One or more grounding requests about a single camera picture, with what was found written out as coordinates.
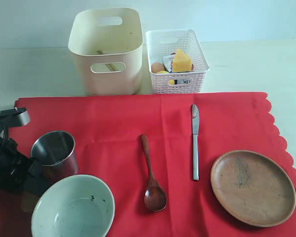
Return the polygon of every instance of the spoon handle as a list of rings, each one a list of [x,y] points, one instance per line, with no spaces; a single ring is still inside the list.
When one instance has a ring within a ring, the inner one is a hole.
[[[147,137],[147,135],[142,134],[140,136],[140,138],[142,140],[142,145],[143,145],[144,152],[145,152],[145,157],[146,157],[146,162],[147,162],[149,177],[150,178],[154,178],[154,174],[153,174],[153,171],[152,171],[152,165],[151,165],[151,159],[150,159],[150,151],[149,151],[148,137]]]

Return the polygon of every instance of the wooden spoon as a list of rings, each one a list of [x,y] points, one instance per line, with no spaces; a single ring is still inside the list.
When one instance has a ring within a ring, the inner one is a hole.
[[[147,135],[141,135],[141,140],[145,151],[149,175],[148,185],[144,198],[145,205],[150,211],[162,211],[166,207],[168,202],[167,195],[165,194],[154,176],[151,166],[149,142]]]

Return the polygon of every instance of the butter knife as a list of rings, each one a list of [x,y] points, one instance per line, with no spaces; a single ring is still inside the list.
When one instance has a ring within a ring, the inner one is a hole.
[[[198,180],[198,129],[199,111],[196,104],[192,105],[192,131],[193,131],[193,180]]]

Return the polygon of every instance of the red tablecloth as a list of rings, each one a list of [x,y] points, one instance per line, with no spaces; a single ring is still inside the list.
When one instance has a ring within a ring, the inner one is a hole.
[[[262,153],[288,173],[296,189],[293,159],[269,114],[265,93],[211,93],[79,98],[25,98],[31,122],[11,129],[19,151],[30,154],[33,142],[52,130],[76,139],[80,173],[103,179],[111,188],[116,213],[108,236],[295,236],[296,209],[272,228],[246,225],[227,213],[210,184],[214,161],[231,150]],[[200,110],[200,181],[191,180],[191,104]],[[147,134],[155,175],[168,194],[168,206],[151,213],[143,197],[148,172],[140,142]],[[30,236],[30,214],[20,198],[0,193],[0,236]]]

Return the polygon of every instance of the stainless steel cup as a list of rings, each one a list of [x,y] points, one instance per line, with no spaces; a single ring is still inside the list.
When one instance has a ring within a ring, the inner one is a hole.
[[[75,175],[78,164],[74,137],[65,131],[52,131],[38,138],[32,146],[31,156],[37,158],[45,177],[55,183]]]

